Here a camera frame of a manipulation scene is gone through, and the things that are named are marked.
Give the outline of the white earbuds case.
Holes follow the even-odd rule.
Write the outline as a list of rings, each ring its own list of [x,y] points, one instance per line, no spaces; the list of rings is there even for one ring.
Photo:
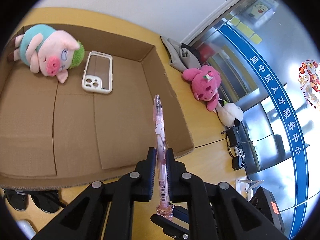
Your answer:
[[[36,231],[27,220],[18,220],[16,223],[27,239],[32,239],[36,235]]]

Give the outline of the pink pig plush toy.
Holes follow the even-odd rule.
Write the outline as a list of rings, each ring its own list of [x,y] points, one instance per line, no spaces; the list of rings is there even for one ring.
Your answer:
[[[68,70],[79,66],[85,55],[80,41],[46,24],[32,26],[13,38],[8,46],[13,49],[7,55],[8,62],[21,60],[32,73],[56,77],[60,83],[65,83]]]

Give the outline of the white panda plush toy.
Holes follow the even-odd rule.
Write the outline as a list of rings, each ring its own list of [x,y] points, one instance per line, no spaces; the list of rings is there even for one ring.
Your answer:
[[[244,118],[244,113],[239,106],[225,100],[218,101],[216,112],[221,123],[226,127],[239,127]]]

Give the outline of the magenta plush toy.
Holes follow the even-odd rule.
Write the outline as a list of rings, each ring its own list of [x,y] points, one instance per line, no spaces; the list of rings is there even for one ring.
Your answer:
[[[219,101],[218,88],[221,85],[220,73],[212,66],[203,65],[200,69],[186,69],[182,77],[185,81],[191,82],[194,98],[206,102],[208,111],[216,112]]]

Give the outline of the grey folded cloth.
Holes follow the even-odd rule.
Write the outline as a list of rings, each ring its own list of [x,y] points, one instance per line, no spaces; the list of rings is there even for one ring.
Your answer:
[[[160,36],[160,39],[170,55],[170,66],[181,73],[186,69],[201,68],[201,56],[196,49],[184,43],[178,43],[165,36]]]

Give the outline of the cream phone case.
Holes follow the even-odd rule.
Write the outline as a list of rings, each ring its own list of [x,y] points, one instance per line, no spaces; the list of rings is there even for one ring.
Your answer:
[[[87,57],[81,86],[87,92],[110,94],[113,90],[113,57],[91,51]]]

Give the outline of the brown cardboard tray box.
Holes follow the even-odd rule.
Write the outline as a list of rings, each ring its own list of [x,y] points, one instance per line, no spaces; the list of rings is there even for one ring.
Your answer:
[[[175,157],[194,149],[183,112],[153,44],[102,30],[58,24],[87,52],[113,57],[113,90],[81,86],[87,59],[65,83],[1,56],[1,187],[55,189],[121,176],[155,144],[153,98],[163,107]]]

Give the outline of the pink pen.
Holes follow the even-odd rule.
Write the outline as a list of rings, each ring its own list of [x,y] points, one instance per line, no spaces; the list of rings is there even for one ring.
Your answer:
[[[159,205],[156,207],[156,210],[158,215],[161,215],[167,220],[172,220],[174,206],[172,204],[169,204],[169,188],[166,161],[167,147],[165,143],[163,108],[160,96],[158,94],[155,95],[153,101],[153,119],[155,122],[156,160],[159,185]]]

